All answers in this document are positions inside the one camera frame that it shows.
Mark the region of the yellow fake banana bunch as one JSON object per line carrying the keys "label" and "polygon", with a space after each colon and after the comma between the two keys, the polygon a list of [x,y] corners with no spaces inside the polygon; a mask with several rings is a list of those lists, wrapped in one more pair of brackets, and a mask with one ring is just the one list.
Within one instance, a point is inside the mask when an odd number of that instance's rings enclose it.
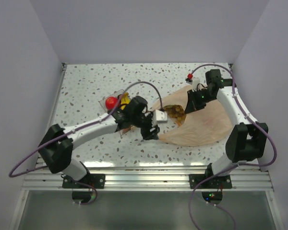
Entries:
{"label": "yellow fake banana bunch", "polygon": [[120,94],[118,96],[118,98],[120,98],[120,109],[123,110],[127,104],[130,103],[131,99],[129,97],[129,93],[125,92],[123,94]]}

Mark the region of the brown longan bunch with leaves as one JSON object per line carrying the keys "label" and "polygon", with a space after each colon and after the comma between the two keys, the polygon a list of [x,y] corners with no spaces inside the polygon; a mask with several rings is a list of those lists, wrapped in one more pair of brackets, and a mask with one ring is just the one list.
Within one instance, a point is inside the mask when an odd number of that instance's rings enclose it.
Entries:
{"label": "brown longan bunch with leaves", "polygon": [[180,105],[167,105],[164,107],[169,117],[177,124],[182,124],[186,119],[186,114]]}

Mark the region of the orange translucent plastic bag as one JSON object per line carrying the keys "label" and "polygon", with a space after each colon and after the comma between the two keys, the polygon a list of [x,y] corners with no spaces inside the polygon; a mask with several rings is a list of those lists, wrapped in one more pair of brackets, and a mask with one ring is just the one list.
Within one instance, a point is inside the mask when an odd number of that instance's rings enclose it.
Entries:
{"label": "orange translucent plastic bag", "polygon": [[178,146],[197,147],[225,139],[233,125],[221,103],[217,100],[206,104],[202,110],[186,115],[181,126],[165,134],[159,140]]}

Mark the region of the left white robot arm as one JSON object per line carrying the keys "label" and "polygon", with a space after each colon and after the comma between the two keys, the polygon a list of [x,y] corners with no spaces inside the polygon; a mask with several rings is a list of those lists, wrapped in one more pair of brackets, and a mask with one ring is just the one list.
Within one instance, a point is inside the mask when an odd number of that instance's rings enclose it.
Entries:
{"label": "left white robot arm", "polygon": [[157,140],[160,128],[156,113],[147,111],[147,101],[136,96],[128,104],[118,105],[80,126],[62,128],[58,124],[52,125],[41,140],[38,153],[52,174],[63,173],[79,188],[85,188],[90,182],[88,169],[72,157],[72,152],[88,141],[130,126],[140,129],[143,140]]}

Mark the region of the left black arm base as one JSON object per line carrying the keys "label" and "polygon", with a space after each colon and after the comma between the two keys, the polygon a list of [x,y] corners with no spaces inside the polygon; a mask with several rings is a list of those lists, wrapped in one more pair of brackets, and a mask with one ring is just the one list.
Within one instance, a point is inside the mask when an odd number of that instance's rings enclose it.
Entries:
{"label": "left black arm base", "polygon": [[89,188],[88,186],[95,189],[103,189],[106,182],[106,175],[102,173],[89,173],[80,181],[75,181],[70,176],[67,176],[65,174],[62,174],[61,178],[63,179],[62,187],[65,189]]}

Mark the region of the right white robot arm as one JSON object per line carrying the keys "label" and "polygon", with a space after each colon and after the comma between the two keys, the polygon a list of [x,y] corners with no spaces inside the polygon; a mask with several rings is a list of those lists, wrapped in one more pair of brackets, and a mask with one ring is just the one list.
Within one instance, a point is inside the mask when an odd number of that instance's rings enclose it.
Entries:
{"label": "right white robot arm", "polygon": [[268,126],[259,123],[240,98],[236,84],[231,78],[225,79],[221,71],[211,69],[205,73],[206,86],[190,73],[186,82],[192,85],[188,90],[188,101],[185,113],[193,113],[204,109],[209,102],[219,101],[228,115],[233,130],[225,144],[225,154],[208,165],[204,182],[206,186],[215,188],[221,183],[221,176],[227,176],[234,166],[261,158],[267,140]]}

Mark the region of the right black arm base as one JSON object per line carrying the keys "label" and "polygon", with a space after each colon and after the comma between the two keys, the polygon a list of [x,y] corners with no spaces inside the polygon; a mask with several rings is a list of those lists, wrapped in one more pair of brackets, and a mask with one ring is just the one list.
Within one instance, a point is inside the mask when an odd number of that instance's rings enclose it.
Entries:
{"label": "right black arm base", "polygon": [[231,189],[232,182],[229,175],[213,176],[212,170],[206,169],[204,173],[189,174],[191,189]]}

